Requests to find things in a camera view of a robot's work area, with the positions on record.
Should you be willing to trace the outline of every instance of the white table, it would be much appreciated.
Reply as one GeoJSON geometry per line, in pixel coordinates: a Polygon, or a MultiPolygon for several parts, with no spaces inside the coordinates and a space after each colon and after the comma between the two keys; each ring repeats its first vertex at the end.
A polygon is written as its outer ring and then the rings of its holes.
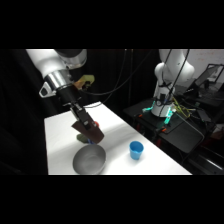
{"type": "MultiPolygon", "coordinates": [[[[104,140],[99,144],[107,153],[107,163],[102,175],[190,175],[106,106],[101,105],[87,111],[100,124],[105,134],[104,140]],[[139,161],[130,157],[129,145],[132,141],[139,141],[144,145],[139,161]]],[[[79,133],[71,127],[74,122],[71,112],[45,119],[49,175],[76,175],[72,166],[73,158],[85,145],[76,139],[79,133]]]]}

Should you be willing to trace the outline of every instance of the table surface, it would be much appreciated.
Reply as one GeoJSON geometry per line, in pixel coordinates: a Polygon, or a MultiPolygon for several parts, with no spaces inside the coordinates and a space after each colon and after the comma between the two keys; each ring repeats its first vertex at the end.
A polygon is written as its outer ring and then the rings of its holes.
{"type": "MultiPolygon", "coordinates": [[[[136,104],[132,107],[125,109],[124,112],[128,116],[133,118],[136,114],[142,113],[143,108],[151,107],[152,103],[153,100],[145,100],[139,104],[136,104]]],[[[137,118],[137,121],[150,130],[155,129],[155,127],[152,124],[150,124],[150,121],[147,122],[141,118],[137,118]]],[[[203,134],[206,134],[205,127],[192,123],[189,120],[187,120],[187,122],[189,122],[195,128],[200,130],[203,134]]],[[[169,134],[161,133],[159,136],[185,153],[191,152],[192,149],[194,149],[194,147],[202,140],[202,136],[185,122],[183,122],[169,134]]]]}
{"type": "MultiPolygon", "coordinates": [[[[99,144],[107,153],[102,175],[191,175],[106,106],[87,111],[105,134],[99,144]],[[130,157],[129,145],[132,141],[144,145],[139,161],[130,157]]],[[[71,127],[74,122],[71,112],[45,119],[49,175],[76,175],[73,158],[85,145],[76,139],[79,133],[71,127]]]]}

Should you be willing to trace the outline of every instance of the small object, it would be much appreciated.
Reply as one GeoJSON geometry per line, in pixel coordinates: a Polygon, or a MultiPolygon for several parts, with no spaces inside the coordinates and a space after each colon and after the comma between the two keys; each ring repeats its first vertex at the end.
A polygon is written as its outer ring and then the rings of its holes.
{"type": "Polygon", "coordinates": [[[100,143],[104,138],[104,134],[97,127],[96,123],[93,121],[93,119],[90,117],[89,114],[88,114],[88,123],[91,127],[89,130],[86,130],[80,121],[76,121],[76,123],[73,124],[72,127],[76,129],[78,132],[85,135],[91,141],[95,142],[96,144],[100,143]]]}
{"type": "Polygon", "coordinates": [[[79,175],[99,175],[106,164],[106,152],[99,145],[88,145],[78,151],[73,168],[79,175]]]}
{"type": "MultiPolygon", "coordinates": [[[[94,121],[94,122],[95,122],[96,126],[97,126],[98,128],[100,128],[99,123],[96,122],[96,121],[94,121]]],[[[94,143],[93,141],[91,141],[90,139],[87,139],[87,143],[89,143],[90,145],[95,145],[95,143],[94,143]]]]}
{"type": "Polygon", "coordinates": [[[130,144],[131,158],[133,160],[139,160],[143,150],[144,146],[140,142],[132,142],[130,144]]]}

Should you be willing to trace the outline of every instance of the green light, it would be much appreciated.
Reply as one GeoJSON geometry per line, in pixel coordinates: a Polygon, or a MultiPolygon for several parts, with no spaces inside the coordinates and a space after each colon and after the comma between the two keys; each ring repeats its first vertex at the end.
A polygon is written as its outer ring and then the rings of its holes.
{"type": "Polygon", "coordinates": [[[173,115],[173,111],[171,110],[171,107],[170,107],[168,112],[167,112],[167,115],[166,115],[167,118],[166,118],[166,120],[164,122],[165,124],[169,124],[172,115],[173,115]]]}
{"type": "Polygon", "coordinates": [[[155,104],[155,101],[153,102],[152,107],[143,109],[143,112],[152,110],[154,107],[154,104],[155,104]]]}
{"type": "Polygon", "coordinates": [[[170,122],[170,118],[167,117],[164,123],[165,123],[165,124],[169,124],[169,122],[170,122]]]}

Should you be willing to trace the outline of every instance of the black background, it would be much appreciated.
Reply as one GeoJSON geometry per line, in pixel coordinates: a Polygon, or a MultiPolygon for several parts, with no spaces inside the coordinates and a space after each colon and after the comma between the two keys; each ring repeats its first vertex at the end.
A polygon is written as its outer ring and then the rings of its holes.
{"type": "MultiPolygon", "coordinates": [[[[120,83],[130,76],[150,50],[134,49],[132,54],[128,49],[120,83]]],[[[123,57],[124,49],[88,49],[85,66],[71,73],[95,76],[96,81],[89,92],[111,91],[119,77],[123,57]]],[[[158,63],[159,51],[153,50],[131,84],[116,91],[106,106],[125,119],[123,109],[152,97],[156,86],[154,70],[158,63]]],[[[6,173],[9,166],[25,174],[47,174],[44,119],[69,108],[62,107],[56,97],[41,99],[42,85],[42,76],[24,49],[0,50],[0,174],[6,173]]],[[[82,95],[84,105],[107,98],[82,95]]]]}

